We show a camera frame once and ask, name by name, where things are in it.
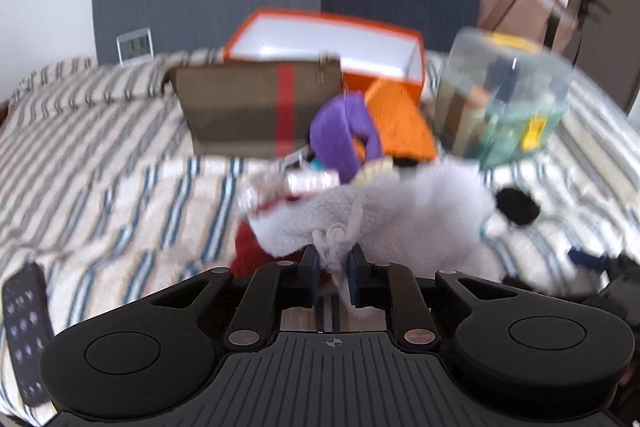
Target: digital clock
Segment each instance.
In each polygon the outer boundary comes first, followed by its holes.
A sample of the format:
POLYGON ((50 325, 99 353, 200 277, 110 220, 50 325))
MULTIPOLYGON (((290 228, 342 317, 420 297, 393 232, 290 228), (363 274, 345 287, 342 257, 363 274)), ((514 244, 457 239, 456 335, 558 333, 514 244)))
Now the digital clock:
POLYGON ((118 57, 123 66, 148 62, 154 58, 151 30, 141 28, 116 38, 118 57))

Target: black pom pom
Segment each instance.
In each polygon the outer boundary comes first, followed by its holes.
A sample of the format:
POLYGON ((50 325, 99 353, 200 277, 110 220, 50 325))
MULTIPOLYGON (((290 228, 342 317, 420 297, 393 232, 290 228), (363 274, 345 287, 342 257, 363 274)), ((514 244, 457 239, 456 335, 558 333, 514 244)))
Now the black pom pom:
POLYGON ((540 215, 540 206, 518 188, 503 188, 495 195, 495 203, 504 217, 521 227, 530 225, 540 215))

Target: brown box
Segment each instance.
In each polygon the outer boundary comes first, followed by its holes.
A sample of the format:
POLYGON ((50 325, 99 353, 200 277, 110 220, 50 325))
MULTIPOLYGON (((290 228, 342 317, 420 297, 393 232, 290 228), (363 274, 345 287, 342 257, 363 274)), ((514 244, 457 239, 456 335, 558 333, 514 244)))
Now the brown box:
POLYGON ((197 155, 273 158, 307 143, 320 107, 342 89, 340 60, 231 61, 165 75, 197 155))
POLYGON ((480 0, 478 28, 515 35, 562 53, 578 21, 560 0, 480 0))

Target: plastic container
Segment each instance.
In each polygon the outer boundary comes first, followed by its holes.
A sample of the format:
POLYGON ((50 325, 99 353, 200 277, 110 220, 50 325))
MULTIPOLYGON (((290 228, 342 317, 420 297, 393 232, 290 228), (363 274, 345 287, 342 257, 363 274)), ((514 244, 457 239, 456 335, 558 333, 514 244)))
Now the plastic container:
POLYGON ((531 156, 568 109, 572 71, 535 42, 464 28, 440 73, 434 133, 483 170, 531 156))

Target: fluffy white plush toy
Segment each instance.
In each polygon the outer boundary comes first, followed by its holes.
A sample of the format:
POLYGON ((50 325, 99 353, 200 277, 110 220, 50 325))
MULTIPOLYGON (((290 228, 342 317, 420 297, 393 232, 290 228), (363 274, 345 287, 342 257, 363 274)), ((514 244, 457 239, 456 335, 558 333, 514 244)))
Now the fluffy white plush toy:
POLYGON ((305 201, 282 201, 250 218, 262 249, 275 258, 313 243, 348 303, 346 258, 356 243, 370 263, 398 263, 417 277, 436 270, 478 273, 479 228, 494 198, 477 168, 443 158, 398 179, 342 185, 305 201))

